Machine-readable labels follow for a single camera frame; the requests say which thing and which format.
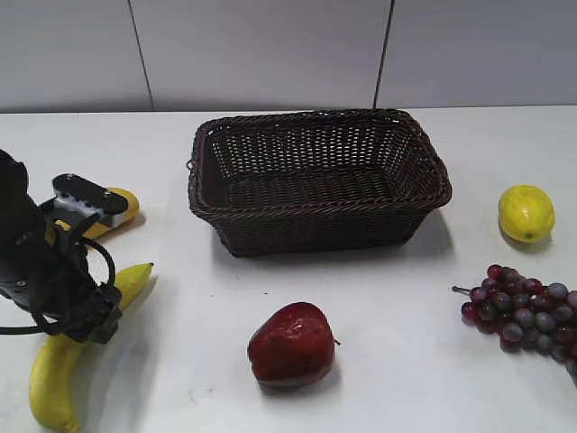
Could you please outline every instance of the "white wall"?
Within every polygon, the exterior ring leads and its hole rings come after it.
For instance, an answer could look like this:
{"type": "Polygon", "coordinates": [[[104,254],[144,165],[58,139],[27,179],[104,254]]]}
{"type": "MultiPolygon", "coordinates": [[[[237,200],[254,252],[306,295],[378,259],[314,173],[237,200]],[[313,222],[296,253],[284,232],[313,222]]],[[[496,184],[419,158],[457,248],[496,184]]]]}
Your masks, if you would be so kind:
{"type": "Polygon", "coordinates": [[[150,109],[126,0],[0,0],[0,112],[150,109]]]}
{"type": "Polygon", "coordinates": [[[159,110],[370,107],[389,0],[133,0],[159,110]]]}
{"type": "Polygon", "coordinates": [[[378,106],[577,104],[576,0],[397,0],[378,106]]]}
{"type": "MultiPolygon", "coordinates": [[[[152,110],[129,0],[0,0],[0,113],[152,110]]],[[[131,0],[157,110],[370,107],[390,0],[131,0]]],[[[378,106],[577,104],[577,0],[396,0],[378,106]]]]}

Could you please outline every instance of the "grape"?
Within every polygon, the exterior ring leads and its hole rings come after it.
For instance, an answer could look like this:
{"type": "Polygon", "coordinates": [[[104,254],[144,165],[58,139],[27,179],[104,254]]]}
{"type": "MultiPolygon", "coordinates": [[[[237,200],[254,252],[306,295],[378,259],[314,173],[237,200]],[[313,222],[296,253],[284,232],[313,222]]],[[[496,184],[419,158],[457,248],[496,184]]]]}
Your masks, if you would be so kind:
{"type": "Polygon", "coordinates": [[[523,329],[517,323],[507,323],[501,332],[504,339],[513,343],[521,341],[523,338],[523,329]]]}
{"type": "Polygon", "coordinates": [[[513,311],[501,311],[497,316],[497,318],[499,319],[499,322],[501,322],[501,324],[503,325],[508,322],[512,322],[515,319],[515,317],[513,316],[513,311]]]}
{"type": "Polygon", "coordinates": [[[501,336],[501,350],[508,354],[518,352],[521,344],[518,341],[508,341],[504,336],[501,336]]]}
{"type": "Polygon", "coordinates": [[[491,277],[486,278],[481,283],[481,287],[485,290],[497,289],[497,286],[497,280],[494,280],[491,277]]]}
{"type": "Polygon", "coordinates": [[[497,317],[497,309],[488,301],[482,302],[477,308],[481,320],[493,320],[497,317]]]}
{"type": "Polygon", "coordinates": [[[536,341],[537,350],[543,354],[548,354],[551,352],[551,349],[553,349],[554,345],[555,341],[551,336],[548,336],[547,334],[541,334],[536,341]]]}
{"type": "Polygon", "coordinates": [[[499,330],[499,324],[495,320],[481,320],[477,323],[477,329],[482,334],[494,334],[499,330]]]}
{"type": "Polygon", "coordinates": [[[577,290],[571,290],[567,295],[567,303],[572,309],[577,309],[577,290]]]}
{"type": "Polygon", "coordinates": [[[552,307],[551,300],[545,294],[537,295],[531,300],[531,308],[535,311],[550,311],[552,307]]]}
{"type": "Polygon", "coordinates": [[[529,296],[538,295],[543,291],[543,284],[535,278],[528,278],[523,282],[523,290],[529,296]]]}
{"type": "Polygon", "coordinates": [[[570,359],[567,361],[567,373],[573,379],[573,383],[577,385],[577,361],[574,359],[570,359]]]}
{"type": "Polygon", "coordinates": [[[487,270],[487,275],[495,280],[498,280],[501,271],[503,271],[503,268],[501,268],[498,264],[492,264],[487,270]]]}
{"type": "Polygon", "coordinates": [[[536,341],[540,335],[535,327],[523,329],[523,341],[536,341]]]}
{"type": "Polygon", "coordinates": [[[518,282],[520,275],[516,269],[512,269],[506,266],[501,271],[500,277],[503,282],[518,282]]]}
{"type": "Polygon", "coordinates": [[[473,325],[477,322],[479,316],[477,316],[477,310],[472,302],[465,302],[461,307],[461,314],[463,315],[463,321],[467,325],[473,325]]]}
{"type": "Polygon", "coordinates": [[[515,309],[524,309],[529,305],[529,295],[526,293],[519,293],[513,297],[513,307],[515,309]]]}
{"type": "Polygon", "coordinates": [[[567,304],[560,305],[553,310],[553,317],[558,322],[568,322],[573,318],[573,310],[567,304]]]}
{"type": "Polygon", "coordinates": [[[551,351],[551,357],[559,364],[565,364],[569,359],[569,349],[564,345],[555,345],[551,351]]]}
{"type": "Polygon", "coordinates": [[[487,298],[487,289],[483,289],[482,287],[475,287],[471,290],[469,296],[473,302],[482,302],[487,298]]]}
{"type": "Polygon", "coordinates": [[[499,293],[499,287],[491,287],[490,289],[487,289],[487,299],[493,299],[495,293],[499,293]]]}
{"type": "Polygon", "coordinates": [[[519,281],[509,281],[503,286],[503,291],[511,296],[523,293],[523,286],[519,281]]]}
{"type": "Polygon", "coordinates": [[[555,328],[555,319],[549,313],[537,313],[535,315],[535,326],[541,332],[553,331],[555,328]]]}
{"type": "Polygon", "coordinates": [[[535,323],[535,316],[530,309],[518,309],[515,311],[515,321],[522,327],[532,327],[535,323]]]}
{"type": "Polygon", "coordinates": [[[564,284],[560,282],[554,282],[553,284],[549,284],[547,286],[547,293],[552,300],[563,301],[567,299],[569,291],[564,284]]]}
{"type": "Polygon", "coordinates": [[[555,341],[559,343],[566,344],[573,340],[574,332],[572,327],[567,325],[561,325],[553,332],[553,337],[555,341]]]}
{"type": "Polygon", "coordinates": [[[498,291],[491,298],[496,309],[506,310],[510,309],[512,302],[511,297],[504,291],[498,291]]]}
{"type": "Polygon", "coordinates": [[[534,327],[526,327],[523,329],[523,339],[521,339],[521,346],[526,350],[533,350],[536,347],[536,340],[541,333],[534,327]]]}

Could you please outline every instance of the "lemon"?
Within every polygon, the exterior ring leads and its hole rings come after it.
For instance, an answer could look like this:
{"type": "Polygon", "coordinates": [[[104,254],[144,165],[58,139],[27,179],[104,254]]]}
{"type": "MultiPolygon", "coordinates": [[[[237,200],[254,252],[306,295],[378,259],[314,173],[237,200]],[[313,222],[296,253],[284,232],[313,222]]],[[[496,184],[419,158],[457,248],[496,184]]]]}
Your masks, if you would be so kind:
{"type": "Polygon", "coordinates": [[[519,242],[538,242],[555,225],[553,202],[538,187],[511,187],[499,200],[499,224],[505,234],[519,242]]]}

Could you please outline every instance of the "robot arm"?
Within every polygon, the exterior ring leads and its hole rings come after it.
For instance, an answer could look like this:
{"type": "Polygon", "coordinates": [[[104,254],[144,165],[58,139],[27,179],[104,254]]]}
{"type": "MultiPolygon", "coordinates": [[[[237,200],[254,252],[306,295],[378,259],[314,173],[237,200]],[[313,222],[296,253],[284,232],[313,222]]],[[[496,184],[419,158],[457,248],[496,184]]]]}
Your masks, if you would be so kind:
{"type": "Polygon", "coordinates": [[[55,178],[53,187],[56,197],[37,207],[24,165],[0,150],[0,294],[36,322],[0,327],[0,334],[64,333],[104,344],[118,328],[122,295],[110,254],[83,234],[95,222],[120,225],[128,202],[72,174],[55,178]],[[97,285],[90,276],[86,246],[105,257],[107,282],[97,285]]]}

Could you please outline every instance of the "basket rim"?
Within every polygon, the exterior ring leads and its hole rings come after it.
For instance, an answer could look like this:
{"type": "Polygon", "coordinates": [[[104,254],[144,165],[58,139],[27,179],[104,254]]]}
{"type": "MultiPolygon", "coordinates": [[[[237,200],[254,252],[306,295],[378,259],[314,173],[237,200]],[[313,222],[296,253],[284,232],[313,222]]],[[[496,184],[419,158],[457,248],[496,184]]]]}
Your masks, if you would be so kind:
{"type": "Polygon", "coordinates": [[[281,115],[238,115],[222,117],[209,120],[197,129],[194,139],[192,158],[188,165],[190,169],[188,179],[188,198],[190,210],[198,217],[206,221],[216,220],[238,220],[252,219],[256,217],[304,217],[304,216],[329,216],[335,212],[356,213],[363,211],[431,211],[437,207],[446,205],[453,194],[451,182],[448,179],[447,169],[443,161],[436,154],[435,148],[430,143],[428,135],[423,131],[420,124],[407,112],[397,109],[347,109],[347,110],[316,110],[288,113],[281,115]],[[346,116],[362,118],[402,117],[402,122],[406,126],[417,132],[419,138],[425,145],[427,156],[434,161],[435,179],[439,183],[439,190],[433,194],[426,195],[406,195],[398,197],[383,198],[362,198],[357,200],[342,200],[332,202],[318,202],[305,204],[285,204],[262,207],[227,207],[212,206],[202,198],[202,188],[200,187],[203,168],[204,140],[207,131],[215,126],[230,127],[260,125],[267,123],[285,123],[302,120],[319,120],[321,118],[329,121],[335,118],[346,116]]]}

